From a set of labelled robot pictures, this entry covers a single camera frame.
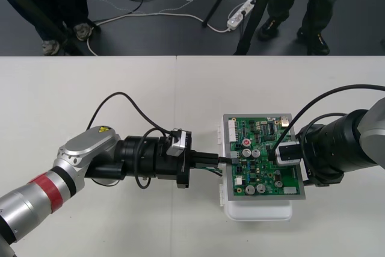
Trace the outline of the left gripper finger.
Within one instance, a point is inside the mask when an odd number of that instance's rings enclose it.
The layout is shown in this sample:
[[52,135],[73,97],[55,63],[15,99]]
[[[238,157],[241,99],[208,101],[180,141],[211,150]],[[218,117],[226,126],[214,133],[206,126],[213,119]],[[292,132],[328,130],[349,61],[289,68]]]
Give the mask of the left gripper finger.
[[218,155],[216,153],[192,151],[192,158],[194,161],[217,161]]
[[216,159],[197,159],[194,161],[193,167],[195,169],[202,169],[202,168],[217,169],[218,161]]

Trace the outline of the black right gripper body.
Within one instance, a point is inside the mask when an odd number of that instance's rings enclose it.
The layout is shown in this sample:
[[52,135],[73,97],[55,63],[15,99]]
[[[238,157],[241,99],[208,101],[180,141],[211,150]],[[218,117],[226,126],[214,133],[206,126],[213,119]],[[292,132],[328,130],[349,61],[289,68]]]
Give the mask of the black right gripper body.
[[316,144],[317,135],[324,125],[315,124],[308,130],[305,139],[303,140],[306,126],[303,127],[296,135],[300,144],[304,144],[304,153],[307,161],[304,164],[313,172],[316,187],[329,187],[334,184],[340,184],[343,179],[343,173],[332,168],[323,158]]

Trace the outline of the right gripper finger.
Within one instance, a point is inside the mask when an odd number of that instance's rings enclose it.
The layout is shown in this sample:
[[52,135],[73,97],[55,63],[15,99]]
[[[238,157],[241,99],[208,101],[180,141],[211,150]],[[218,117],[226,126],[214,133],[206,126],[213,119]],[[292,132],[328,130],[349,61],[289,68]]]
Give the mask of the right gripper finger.
[[304,186],[315,186],[316,183],[315,183],[315,178],[314,178],[314,175],[313,175],[313,172],[311,171],[310,168],[308,168],[308,166],[305,164],[303,165],[304,169],[303,169],[303,172],[305,173],[305,177],[303,178],[303,184]]

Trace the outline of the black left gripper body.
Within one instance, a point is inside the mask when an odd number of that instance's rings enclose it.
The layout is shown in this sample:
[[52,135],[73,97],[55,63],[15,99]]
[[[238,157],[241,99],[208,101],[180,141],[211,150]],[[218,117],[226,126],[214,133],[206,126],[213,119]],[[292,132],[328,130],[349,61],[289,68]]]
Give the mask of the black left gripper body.
[[193,167],[191,132],[175,129],[173,135],[161,137],[157,147],[157,178],[175,181],[177,188],[189,187]]

